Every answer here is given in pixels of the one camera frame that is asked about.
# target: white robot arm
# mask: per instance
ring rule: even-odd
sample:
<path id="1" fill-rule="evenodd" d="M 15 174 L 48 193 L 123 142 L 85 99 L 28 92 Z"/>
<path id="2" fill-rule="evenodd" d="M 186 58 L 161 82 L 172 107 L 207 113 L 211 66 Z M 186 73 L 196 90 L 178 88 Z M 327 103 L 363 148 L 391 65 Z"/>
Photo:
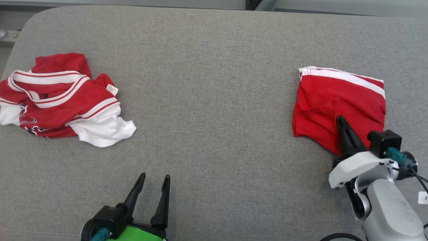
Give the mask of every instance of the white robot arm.
<path id="1" fill-rule="evenodd" d="M 367 150 L 343 117 L 338 117 L 337 124 L 343 157 L 333 162 L 329 183 L 333 189 L 347 189 L 366 239 L 426 241 L 422 221 L 394 184 L 396 180 L 417 177 L 427 190 L 417 174 L 416 159 L 400 152 L 401 137 L 390 130 L 370 132 Z M 345 238 L 331 235 L 322 241 L 340 237 Z M 356 236 L 347 238 L 361 240 Z"/>

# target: clothing tag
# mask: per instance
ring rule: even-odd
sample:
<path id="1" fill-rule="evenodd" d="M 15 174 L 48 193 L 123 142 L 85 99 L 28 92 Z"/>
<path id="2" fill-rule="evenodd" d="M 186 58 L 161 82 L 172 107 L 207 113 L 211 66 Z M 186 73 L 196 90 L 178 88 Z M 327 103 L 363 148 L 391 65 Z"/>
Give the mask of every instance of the clothing tag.
<path id="1" fill-rule="evenodd" d="M 419 204 L 428 204 L 428 194 L 426 192 L 419 192 Z"/>
<path id="2" fill-rule="evenodd" d="M 116 95 L 117 95 L 117 92 L 119 91 L 119 89 L 118 89 L 118 88 L 116 88 L 116 87 L 112 86 L 111 84 L 108 84 L 108 86 L 107 86 L 106 90 L 107 90 L 108 92 L 112 93 L 112 94 L 113 94 L 113 96 L 116 96 Z"/>

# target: red jersey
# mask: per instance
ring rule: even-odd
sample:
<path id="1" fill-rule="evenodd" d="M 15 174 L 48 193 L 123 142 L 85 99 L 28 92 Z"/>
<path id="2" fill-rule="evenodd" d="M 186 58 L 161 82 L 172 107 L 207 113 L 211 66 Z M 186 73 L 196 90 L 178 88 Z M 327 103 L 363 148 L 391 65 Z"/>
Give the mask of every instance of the red jersey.
<path id="1" fill-rule="evenodd" d="M 112 145 L 135 131 L 132 121 L 117 116 L 120 103 L 112 89 L 106 74 L 91 80 L 82 54 L 38 57 L 30 72 L 17 70 L 0 82 L 0 124 L 47 138 L 79 135 L 96 146 Z M 109 136 L 104 129 L 112 124 Z"/>

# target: white stripe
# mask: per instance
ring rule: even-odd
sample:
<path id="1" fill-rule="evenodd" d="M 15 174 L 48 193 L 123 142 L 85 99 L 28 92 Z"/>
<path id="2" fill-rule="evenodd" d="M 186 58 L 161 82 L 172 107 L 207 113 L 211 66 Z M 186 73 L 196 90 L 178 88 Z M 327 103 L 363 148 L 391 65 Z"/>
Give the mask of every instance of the white stripe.
<path id="1" fill-rule="evenodd" d="M 31 74 L 34 76 L 32 77 L 32 76 L 20 75 L 18 73 Z M 62 75 L 62 74 L 67 74 L 67 75 L 46 77 L 49 75 Z M 19 81 L 19 82 L 28 83 L 28 84 L 73 83 L 80 78 L 79 76 L 82 76 L 82 74 L 80 74 L 77 71 L 63 71 L 63 72 L 46 73 L 46 74 L 35 74 L 35 73 L 28 73 L 28 72 L 17 70 L 12 73 L 12 79 L 14 81 Z"/>
<path id="2" fill-rule="evenodd" d="M 375 84 L 372 84 L 370 82 L 367 82 L 366 80 L 364 80 L 362 78 L 358 78 L 358 77 L 351 75 L 351 74 L 347 74 L 347 73 L 343 73 L 343 72 L 330 71 L 330 70 L 324 70 L 324 69 L 323 70 L 318 70 L 318 69 L 309 69 L 308 70 L 306 68 L 302 68 L 300 71 L 302 73 L 302 76 L 314 75 L 314 76 L 331 77 L 331 78 L 345 80 L 345 81 L 348 81 L 352 84 L 356 84 L 356 85 L 368 88 L 368 89 L 382 95 L 383 98 L 385 98 L 385 91 L 381 87 L 379 87 Z"/>
<path id="3" fill-rule="evenodd" d="M 20 125 L 22 125 L 22 124 L 24 124 L 24 123 L 33 124 L 33 123 L 36 123 L 36 122 L 37 122 L 37 119 L 36 119 L 36 118 L 34 118 L 34 117 L 30 117 L 30 118 L 33 118 L 33 120 L 32 120 L 32 121 L 20 121 L 20 122 L 19 122 L 19 124 L 20 124 Z"/>
<path id="4" fill-rule="evenodd" d="M 308 67 L 306 67 L 306 68 L 308 68 L 308 69 L 325 69 L 325 70 L 333 70 L 333 71 L 338 71 L 338 72 L 342 72 L 342 73 L 345 73 L 345 74 L 356 75 L 356 74 L 353 74 L 353 73 L 349 73 L 349 72 L 345 72 L 345 71 L 341 71 L 341 70 L 333 69 L 333 68 L 318 68 L 318 67 L 315 67 L 315 66 L 308 66 Z M 363 77 L 363 78 L 369 78 L 369 79 L 372 79 L 372 80 L 379 81 L 379 82 L 382 82 L 382 83 L 383 83 L 383 80 L 381 80 L 381 79 L 372 78 L 372 77 L 367 77 L 367 76 L 364 76 L 364 75 L 357 75 L 357 76 L 361 76 L 361 77 Z"/>
<path id="5" fill-rule="evenodd" d="M 40 96 L 36 92 L 34 92 L 34 91 L 28 91 L 28 93 L 30 93 L 31 98 L 37 99 L 37 100 L 40 99 Z"/>
<path id="6" fill-rule="evenodd" d="M 57 106 L 57 105 L 61 105 L 61 104 L 65 103 L 67 100 L 69 100 L 74 95 L 74 93 L 76 93 L 79 90 L 79 88 L 86 81 L 88 81 L 88 80 L 90 80 L 89 77 L 85 77 L 85 78 L 81 79 L 80 81 L 75 82 L 73 84 L 73 86 L 68 91 L 66 91 L 65 93 L 63 93 L 62 95 L 59 95 L 57 97 L 49 98 L 49 99 L 41 99 L 41 100 L 33 100 L 33 99 L 31 99 L 31 100 L 39 108 L 49 108 L 49 107 L 54 107 L 54 106 Z"/>
<path id="7" fill-rule="evenodd" d="M 7 78 L 7 82 L 8 82 L 8 85 L 11 89 L 18 91 L 18 92 L 24 92 L 24 90 L 15 86 L 15 84 L 12 81 L 12 76 L 9 76 L 9 78 Z"/>
<path id="8" fill-rule="evenodd" d="M 108 99 L 105 99 L 105 100 L 103 100 L 103 101 L 101 101 L 101 102 L 99 102 L 97 105 L 95 105 L 94 107 L 92 107 L 92 109 L 90 109 L 88 112 L 86 112 L 85 114 L 82 114 L 82 115 L 80 115 L 80 114 L 78 114 L 78 115 L 76 115 L 76 117 L 75 118 L 88 118 L 89 116 L 91 116 L 91 115 L 93 115 L 94 113 L 96 113 L 98 110 L 100 110 L 100 109 L 102 109 L 103 107 L 105 107 L 105 106 L 107 106 L 107 105 L 109 105 L 109 104 L 111 104 L 111 103 L 114 103 L 114 102 L 116 102 L 117 101 L 117 99 L 116 98 L 108 98 Z M 100 111 L 100 112 L 98 112 L 97 114 L 95 114 L 95 115 L 93 115 L 93 116 L 91 116 L 89 119 L 79 119 L 79 120 L 72 120 L 72 121 L 70 121 L 70 122 L 67 122 L 66 124 L 65 124 L 65 126 L 69 126 L 70 124 L 73 124 L 73 123 L 75 123 L 75 122 L 78 122 L 78 121 L 84 121 L 84 120 L 90 120 L 90 119 L 92 119 L 92 118 L 95 118 L 96 116 L 98 116 L 100 113 L 103 113 L 104 111 L 106 111 L 106 110 L 108 110 L 108 109 L 110 109 L 111 107 L 113 107 L 113 106 L 116 106 L 116 105 L 120 105 L 120 103 L 119 102 L 117 102 L 117 103 L 114 103 L 114 104 L 112 104 L 112 105 L 110 105 L 110 106 L 108 106 L 107 108 L 105 108 L 105 109 L 103 109 L 102 111 Z"/>
<path id="9" fill-rule="evenodd" d="M 10 100 L 6 100 L 6 99 L 3 99 L 3 98 L 0 98 L 0 101 L 6 101 L 6 102 L 8 102 L 8 103 L 0 102 L 0 105 L 20 105 L 19 103 L 16 103 L 16 102 L 13 102 L 13 101 L 10 101 Z"/>
<path id="10" fill-rule="evenodd" d="M 63 98 L 64 96 L 68 95 L 71 92 L 71 90 L 76 86 L 76 88 L 74 88 L 74 90 L 73 90 L 73 93 L 75 93 L 77 91 L 77 89 L 80 88 L 80 86 L 83 85 L 84 82 L 86 82 L 87 80 L 89 80 L 88 76 L 82 75 L 81 77 L 83 77 L 83 76 L 85 76 L 85 78 L 83 78 L 80 81 L 76 81 L 66 92 L 64 92 L 64 93 L 62 93 L 62 94 L 60 94 L 58 96 L 52 97 L 52 98 L 40 99 L 40 100 L 33 100 L 33 101 L 35 103 L 37 103 L 37 102 L 46 102 L 46 101 L 59 100 L 59 99 Z"/>

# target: gray couch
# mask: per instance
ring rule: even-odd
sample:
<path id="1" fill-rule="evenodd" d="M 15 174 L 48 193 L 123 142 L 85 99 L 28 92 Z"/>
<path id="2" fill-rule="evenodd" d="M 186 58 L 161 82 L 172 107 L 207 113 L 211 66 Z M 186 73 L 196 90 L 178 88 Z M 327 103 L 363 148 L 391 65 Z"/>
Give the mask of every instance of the gray couch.
<path id="1" fill-rule="evenodd" d="M 363 238 L 334 156 L 293 137 L 298 68 L 385 80 L 386 128 L 428 176 L 428 24 L 414 19 L 283 12 L 73 6 L 25 26 L 7 64 L 86 55 L 119 88 L 137 131 L 108 148 L 0 127 L 0 239 L 78 241 L 103 205 L 122 202 L 141 172 L 135 220 L 149 222 L 171 175 L 171 241 Z M 423 223 L 415 178 L 397 183 Z"/>

